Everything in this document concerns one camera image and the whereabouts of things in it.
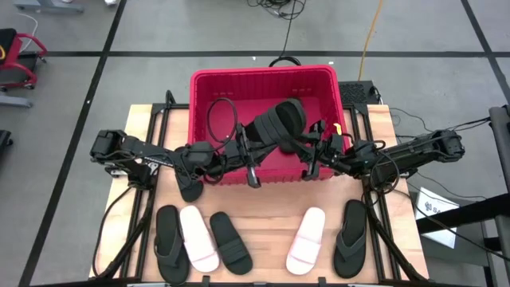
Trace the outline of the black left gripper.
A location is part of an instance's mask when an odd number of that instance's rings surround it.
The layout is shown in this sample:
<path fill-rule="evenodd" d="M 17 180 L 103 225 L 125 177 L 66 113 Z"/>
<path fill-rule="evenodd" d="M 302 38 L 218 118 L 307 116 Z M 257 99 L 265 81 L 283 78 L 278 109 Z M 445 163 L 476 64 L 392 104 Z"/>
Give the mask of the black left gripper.
<path fill-rule="evenodd" d="M 238 124 L 235 140 L 230 141 L 222 153 L 225 163 L 221 184 L 235 183 L 228 174 L 245 168 L 247 170 L 245 183 L 250 187 L 259 188 L 261 180 L 256 174 L 256 167 L 259 167 L 262 161 L 278 147 L 278 143 L 263 143 L 254 124 Z"/>

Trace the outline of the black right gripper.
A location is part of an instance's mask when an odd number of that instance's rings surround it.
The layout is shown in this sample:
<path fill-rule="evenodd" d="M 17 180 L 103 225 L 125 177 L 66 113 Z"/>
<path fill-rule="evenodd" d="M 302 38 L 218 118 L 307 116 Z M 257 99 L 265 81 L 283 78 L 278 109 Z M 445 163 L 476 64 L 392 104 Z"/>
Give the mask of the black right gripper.
<path fill-rule="evenodd" d="M 309 142 L 310 148 L 298 148 L 295 153 L 302 163 L 308 164 L 308 169 L 303 171 L 303 180 L 318 179 L 320 175 L 320 165 L 332 169 L 336 174 L 348 173 L 351 166 L 346 164 L 346 156 L 343 153 L 344 136 L 350 138 L 348 134 L 341 136 L 335 131 L 326 139 L 321 136 L 325 132 L 326 123 L 324 120 L 315 122 L 308 133 L 297 136 L 300 142 Z"/>

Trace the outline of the white slide sandal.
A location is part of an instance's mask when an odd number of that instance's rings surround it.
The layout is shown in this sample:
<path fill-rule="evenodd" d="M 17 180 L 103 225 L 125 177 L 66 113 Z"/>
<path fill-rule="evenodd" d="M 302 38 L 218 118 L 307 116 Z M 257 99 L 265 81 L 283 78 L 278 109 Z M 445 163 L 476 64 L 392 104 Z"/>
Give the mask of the white slide sandal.
<path fill-rule="evenodd" d="M 319 207 L 308 208 L 286 257 L 285 264 L 290 273 L 304 275 L 315 266 L 322 246 L 324 226 L 324 211 Z"/>
<path fill-rule="evenodd" d="M 196 206 L 180 211 L 183 243 L 191 265 L 199 272 L 210 273 L 219 267 L 216 246 Z"/>

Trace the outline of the black flip-flop sandal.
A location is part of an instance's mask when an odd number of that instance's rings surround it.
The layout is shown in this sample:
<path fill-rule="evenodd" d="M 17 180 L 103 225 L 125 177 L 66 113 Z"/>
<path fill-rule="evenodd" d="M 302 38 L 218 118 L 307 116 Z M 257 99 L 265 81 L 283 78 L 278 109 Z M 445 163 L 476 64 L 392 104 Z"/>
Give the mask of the black flip-flop sandal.
<path fill-rule="evenodd" d="M 179 213 L 175 206 L 166 205 L 156 213 L 154 253 L 158 269 L 165 282 L 182 285 L 190 273 L 190 262 L 182 238 Z"/>
<path fill-rule="evenodd" d="M 336 236 L 333 254 L 335 272 L 341 278 L 353 278 L 363 268 L 367 243 L 367 211 L 363 202 L 349 200 L 343 213 L 343 224 Z"/>

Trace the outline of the red plastic bin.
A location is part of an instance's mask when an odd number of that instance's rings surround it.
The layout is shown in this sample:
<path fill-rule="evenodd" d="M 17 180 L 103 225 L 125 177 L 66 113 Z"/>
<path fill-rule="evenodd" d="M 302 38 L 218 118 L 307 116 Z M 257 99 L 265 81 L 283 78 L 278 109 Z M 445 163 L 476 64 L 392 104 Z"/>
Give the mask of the red plastic bin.
<path fill-rule="evenodd" d="M 301 101 L 308 125 L 325 121 L 324 139 L 334 123 L 346 125 L 337 76 L 328 65 L 208 69 L 190 80 L 188 142 L 217 147 L 235 123 L 247 125 L 288 98 Z"/>

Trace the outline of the black vented box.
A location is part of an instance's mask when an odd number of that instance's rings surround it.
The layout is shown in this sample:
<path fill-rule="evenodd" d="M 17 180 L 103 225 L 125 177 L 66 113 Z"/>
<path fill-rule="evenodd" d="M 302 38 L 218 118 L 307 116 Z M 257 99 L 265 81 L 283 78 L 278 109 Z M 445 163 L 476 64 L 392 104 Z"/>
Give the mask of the black vented box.
<path fill-rule="evenodd" d="M 372 81 L 339 81 L 340 98 L 343 105 L 379 104 L 379 91 Z"/>

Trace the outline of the white printed sheet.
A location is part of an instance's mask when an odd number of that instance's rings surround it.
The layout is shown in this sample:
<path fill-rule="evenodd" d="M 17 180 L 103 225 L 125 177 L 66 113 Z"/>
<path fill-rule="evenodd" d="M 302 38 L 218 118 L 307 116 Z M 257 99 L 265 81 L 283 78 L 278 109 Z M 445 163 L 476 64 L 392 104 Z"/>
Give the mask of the white printed sheet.
<path fill-rule="evenodd" d="M 454 210 L 459 207 L 457 203 L 437 195 L 424 187 L 420 188 L 418 196 L 415 199 L 415 205 L 418 208 L 418 210 L 415 211 L 416 220 L 425 218 L 426 216 L 436 215 L 444 211 Z M 424 233 L 423 236 L 443 246 L 449 247 L 450 249 L 455 247 L 457 238 L 454 233 L 448 230 Z"/>

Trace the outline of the dark grey panel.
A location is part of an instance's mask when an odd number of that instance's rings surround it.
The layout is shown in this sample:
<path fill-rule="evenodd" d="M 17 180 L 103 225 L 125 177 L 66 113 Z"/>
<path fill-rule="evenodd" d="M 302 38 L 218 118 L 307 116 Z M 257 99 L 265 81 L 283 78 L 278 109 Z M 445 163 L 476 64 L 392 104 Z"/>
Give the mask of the dark grey panel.
<path fill-rule="evenodd" d="M 510 193 L 510 105 L 490 108 L 489 118 L 504 181 Z"/>

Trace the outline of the grey table foot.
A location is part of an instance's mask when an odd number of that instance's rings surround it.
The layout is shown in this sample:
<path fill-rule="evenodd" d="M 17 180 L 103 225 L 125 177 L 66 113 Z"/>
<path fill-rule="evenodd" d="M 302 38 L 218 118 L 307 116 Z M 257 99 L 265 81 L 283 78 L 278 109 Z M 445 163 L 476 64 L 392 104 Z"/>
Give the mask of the grey table foot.
<path fill-rule="evenodd" d="M 6 93 L 0 91 L 0 105 L 31 108 L 33 103 L 24 97 L 8 96 Z"/>
<path fill-rule="evenodd" d="M 82 14 L 84 7 L 62 0 L 13 0 L 19 10 L 33 10 L 39 12 Z"/>

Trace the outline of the red rolling cart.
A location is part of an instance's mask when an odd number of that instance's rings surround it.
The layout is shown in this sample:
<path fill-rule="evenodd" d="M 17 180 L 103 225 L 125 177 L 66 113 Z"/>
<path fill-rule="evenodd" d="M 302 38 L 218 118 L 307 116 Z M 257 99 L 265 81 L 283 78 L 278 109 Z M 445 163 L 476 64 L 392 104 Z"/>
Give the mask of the red rolling cart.
<path fill-rule="evenodd" d="M 23 38 L 32 40 L 38 51 L 22 52 Z M 11 88 L 34 89 L 38 60 L 46 63 L 47 48 L 35 36 L 18 33 L 13 28 L 0 29 L 0 90 Z"/>

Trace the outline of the black table frame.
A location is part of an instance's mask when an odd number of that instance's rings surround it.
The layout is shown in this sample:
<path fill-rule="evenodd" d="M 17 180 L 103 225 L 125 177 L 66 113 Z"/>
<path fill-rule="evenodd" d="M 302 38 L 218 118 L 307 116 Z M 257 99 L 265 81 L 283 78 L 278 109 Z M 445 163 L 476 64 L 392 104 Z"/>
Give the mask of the black table frame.
<path fill-rule="evenodd" d="M 412 199 L 415 211 L 418 210 L 415 205 L 417 196 L 418 193 L 414 194 Z M 499 254 L 510 281 L 510 194 L 497 195 L 480 202 L 461 200 L 458 205 L 457 209 L 416 220 L 424 254 L 482 267 L 489 287 L 496 286 L 490 257 Z M 448 230 L 457 236 L 453 249 L 423 236 L 424 233 L 439 230 Z"/>

